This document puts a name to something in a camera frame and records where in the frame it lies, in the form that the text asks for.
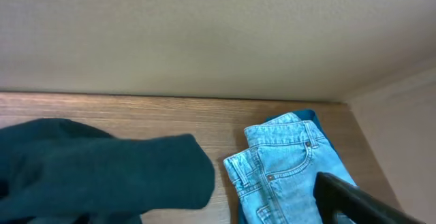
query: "light blue jeans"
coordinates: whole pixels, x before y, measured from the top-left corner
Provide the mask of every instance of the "light blue jeans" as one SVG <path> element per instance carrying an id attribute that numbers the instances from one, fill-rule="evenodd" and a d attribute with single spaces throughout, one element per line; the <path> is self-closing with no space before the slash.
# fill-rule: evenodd
<path id="1" fill-rule="evenodd" d="M 224 166 L 249 224 L 322 223 L 313 197 L 317 172 L 355 184 L 312 121 L 287 113 L 246 128 L 245 136 L 249 148 Z"/>

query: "wooden table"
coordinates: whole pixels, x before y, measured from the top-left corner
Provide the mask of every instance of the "wooden table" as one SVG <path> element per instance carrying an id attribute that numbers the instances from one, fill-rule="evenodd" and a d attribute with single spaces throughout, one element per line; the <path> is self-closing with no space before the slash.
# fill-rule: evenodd
<path id="1" fill-rule="evenodd" d="M 353 114 L 345 104 L 237 99 L 0 93 L 0 127 L 35 118 L 70 118 L 120 138 L 146 139 L 192 133 L 213 161 L 215 192 L 203 210 L 153 210 L 153 223 L 237 223 L 238 198 L 223 159 L 248 147 L 243 129 L 266 117 L 311 108 L 364 191 L 399 208 Z"/>

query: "dark teal garment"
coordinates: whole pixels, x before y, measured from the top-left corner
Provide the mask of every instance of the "dark teal garment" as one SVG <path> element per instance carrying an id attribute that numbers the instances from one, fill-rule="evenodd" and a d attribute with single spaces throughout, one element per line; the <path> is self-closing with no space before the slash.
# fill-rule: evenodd
<path id="1" fill-rule="evenodd" d="M 139 224 L 205 207 L 215 173 L 192 135 L 121 140 L 54 118 L 0 129 L 0 181 L 0 222 Z"/>
<path id="2" fill-rule="evenodd" d="M 306 109 L 306 110 L 294 111 L 292 113 L 294 113 L 302 121 L 312 121 L 313 123 L 315 123 L 315 125 L 319 129 L 319 131 L 321 131 L 324 134 L 324 136 L 326 136 L 326 138 L 327 138 L 327 135 L 324 133 L 324 130 L 321 127 L 320 120 L 316 116 L 315 111 L 310 110 L 310 109 Z M 270 120 L 272 120 L 274 118 L 277 118 L 278 116 L 281 116 L 281 115 L 282 114 L 277 115 L 277 116 L 269 117 L 269 118 L 267 118 L 265 120 L 265 122 L 268 122 L 268 121 L 270 121 Z M 334 146 L 332 145 L 332 142 L 330 140 L 329 140 L 329 142 L 330 142 L 330 145 L 332 146 L 332 148 L 334 149 Z M 247 220 L 245 218 L 245 215 L 244 215 L 243 207 L 240 204 L 240 201 L 238 203 L 239 203 L 239 205 L 238 205 L 238 224 L 248 224 L 248 222 L 247 222 Z"/>

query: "belt loop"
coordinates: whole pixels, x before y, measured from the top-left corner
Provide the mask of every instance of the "belt loop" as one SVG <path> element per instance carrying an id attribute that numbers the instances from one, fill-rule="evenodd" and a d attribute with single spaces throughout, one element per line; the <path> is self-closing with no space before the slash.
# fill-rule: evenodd
<path id="1" fill-rule="evenodd" d="M 232 163 L 234 170 L 238 174 L 240 180 L 243 183 L 244 187 L 248 187 L 248 178 L 244 174 L 244 172 L 241 170 L 242 166 L 240 165 L 238 159 L 236 157 L 230 158 L 230 163 Z"/>
<path id="2" fill-rule="evenodd" d="M 312 121 L 304 121 L 304 124 L 306 127 L 306 132 L 307 132 L 307 135 L 309 136 L 309 140 L 312 144 L 312 148 L 317 148 L 318 142 L 313 137 L 312 130 L 311 130 L 311 125 L 312 125 L 311 123 L 312 123 Z"/>

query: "white wall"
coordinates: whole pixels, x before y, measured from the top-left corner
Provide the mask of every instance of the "white wall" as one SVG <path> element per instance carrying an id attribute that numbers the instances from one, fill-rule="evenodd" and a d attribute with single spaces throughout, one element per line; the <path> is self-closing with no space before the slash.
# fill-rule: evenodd
<path id="1" fill-rule="evenodd" d="M 0 0 L 0 90 L 336 100 L 436 51 L 436 0 Z"/>
<path id="2" fill-rule="evenodd" d="M 434 223 L 436 57 L 425 63 L 425 70 L 349 104 L 404 211 Z"/>

